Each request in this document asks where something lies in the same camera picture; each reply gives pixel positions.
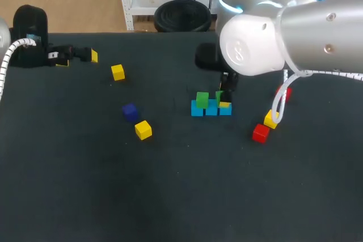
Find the toy block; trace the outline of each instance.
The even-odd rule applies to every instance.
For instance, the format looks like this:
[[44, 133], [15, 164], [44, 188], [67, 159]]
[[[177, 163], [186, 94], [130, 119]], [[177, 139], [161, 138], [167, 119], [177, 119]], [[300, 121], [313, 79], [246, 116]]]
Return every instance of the toy block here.
[[276, 128], [277, 124], [275, 122], [273, 122], [273, 120], [272, 120], [272, 110], [268, 111], [268, 113], [266, 114], [263, 124], [265, 126], [270, 127], [271, 129]]
[[259, 143], [266, 143], [270, 128], [261, 124], [257, 124], [254, 133], [252, 135], [252, 140]]
[[197, 108], [196, 100], [192, 100], [191, 113], [192, 113], [192, 116], [203, 116], [204, 115], [204, 110]]
[[231, 116], [232, 115], [232, 103], [229, 104], [228, 108], [220, 108], [220, 116]]
[[293, 90], [292, 90], [290, 87], [288, 87], [287, 92], [286, 92], [286, 102], [288, 102], [288, 101], [289, 101], [289, 99], [290, 99], [290, 97], [291, 97], [292, 92], [293, 92]]
[[98, 62], [98, 53], [91, 49], [91, 62]]
[[221, 100], [218, 106], [220, 108], [229, 108], [229, 106], [231, 106], [231, 103], [232, 103], [231, 92], [224, 91], [223, 93], [221, 93]]
[[138, 113], [137, 113], [137, 109], [134, 104], [131, 103], [131, 104], [123, 106], [123, 114], [124, 114], [125, 119], [128, 122], [131, 122], [131, 123], [138, 122]]
[[69, 60], [64, 60], [63, 64], [56, 63], [56, 66], [69, 67]]
[[111, 66], [112, 75], [114, 80], [122, 80], [125, 79], [125, 72], [122, 65], [114, 65]]
[[208, 108], [209, 93], [197, 92], [197, 108], [207, 109]]
[[205, 110], [206, 116], [217, 116], [218, 115], [218, 104], [216, 99], [208, 100], [208, 108]]
[[218, 107], [220, 106], [220, 102], [221, 102], [221, 94], [223, 93], [223, 91], [217, 91], [216, 92], [216, 101], [217, 101], [217, 105]]
[[139, 138], [141, 140], [144, 140], [147, 137], [150, 137], [153, 135], [153, 131], [152, 131], [149, 123], [147, 123], [146, 120], [140, 122], [139, 124], [136, 124], [135, 131], [136, 131], [137, 136], [139, 136]]

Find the black table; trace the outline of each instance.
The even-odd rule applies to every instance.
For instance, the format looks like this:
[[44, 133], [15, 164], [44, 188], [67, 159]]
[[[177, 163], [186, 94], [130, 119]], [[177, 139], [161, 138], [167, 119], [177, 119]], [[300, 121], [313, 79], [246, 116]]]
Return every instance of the black table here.
[[[241, 78], [232, 117], [190, 116], [217, 73], [193, 55], [212, 33], [53, 35], [99, 63], [11, 67], [0, 104], [0, 241], [363, 240], [363, 84], [293, 87], [268, 143], [251, 133], [282, 73]], [[114, 82], [123, 64], [127, 80]], [[140, 141], [121, 107], [153, 128]]]

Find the stacked blocks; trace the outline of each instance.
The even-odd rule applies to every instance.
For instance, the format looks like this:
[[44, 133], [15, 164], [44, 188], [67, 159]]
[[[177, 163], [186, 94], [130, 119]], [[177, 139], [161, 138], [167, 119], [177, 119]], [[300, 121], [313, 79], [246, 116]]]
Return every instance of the stacked blocks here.
[[136, 124], [135, 131], [137, 136], [139, 136], [141, 140], [144, 140], [153, 135], [151, 126], [149, 125], [149, 123], [147, 123], [146, 120], [140, 122], [139, 124]]
[[266, 143], [270, 128], [261, 124], [257, 124], [254, 133], [252, 135], [252, 140], [259, 143]]
[[191, 102], [192, 116], [218, 116], [218, 112], [220, 116], [232, 115], [232, 104], [223, 101], [223, 91], [216, 92], [216, 99], [209, 99], [207, 92], [198, 92], [197, 99]]
[[203, 116], [204, 115], [203, 109], [197, 107], [196, 100], [192, 100], [191, 110], [192, 110], [192, 116]]
[[272, 111], [268, 111], [267, 115], [265, 116], [265, 120], [263, 122], [263, 124], [265, 126], [270, 127], [271, 129], [275, 129], [277, 127], [277, 124], [275, 122], [273, 122], [272, 120]]
[[218, 104], [216, 99], [208, 100], [208, 108], [205, 110], [206, 116], [217, 116], [218, 115]]
[[124, 114], [125, 119], [128, 122], [137, 123], [139, 120], [137, 109], [136, 109], [135, 105], [132, 103], [123, 106], [123, 114]]
[[111, 70], [114, 80], [125, 79], [125, 71], [122, 65], [111, 66]]

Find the white cable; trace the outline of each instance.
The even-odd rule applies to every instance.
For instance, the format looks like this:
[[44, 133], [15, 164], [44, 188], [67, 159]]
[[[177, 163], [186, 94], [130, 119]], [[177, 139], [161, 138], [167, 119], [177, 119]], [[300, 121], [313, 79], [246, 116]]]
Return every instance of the white cable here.
[[11, 55], [14, 53], [14, 51], [18, 47], [20, 47], [22, 45], [36, 46], [36, 43], [33, 39], [28, 39], [28, 38], [19, 39], [19, 40], [16, 40], [15, 42], [13, 42], [10, 45], [10, 47], [8, 48], [8, 50], [6, 51], [5, 56], [1, 63], [1, 68], [0, 68], [0, 101], [2, 98], [3, 91], [4, 91], [6, 71], [7, 71], [7, 66], [9, 65]]
[[[343, 73], [343, 72], [329, 72], [329, 71], [316, 71], [316, 70], [302, 70], [301, 73], [304, 73], [305, 75], [311, 76], [313, 74], [327, 74], [327, 75], [334, 75], [334, 76], [340, 76], [340, 77], [346, 77], [351, 78], [355, 80], [363, 81], [363, 74], [358, 73]], [[275, 123], [280, 123], [282, 120], [282, 117], [284, 116], [284, 110], [285, 110], [285, 101], [284, 97], [286, 98], [286, 92], [289, 88], [290, 84], [292, 84], [295, 80], [300, 78], [301, 76], [298, 74], [293, 74], [284, 84], [281, 86], [279, 91], [277, 92], [275, 99], [272, 103], [272, 120]], [[277, 106], [278, 102], [280, 101], [282, 97], [282, 102], [280, 104], [280, 109], [278, 111], [278, 117], [277, 117]]]

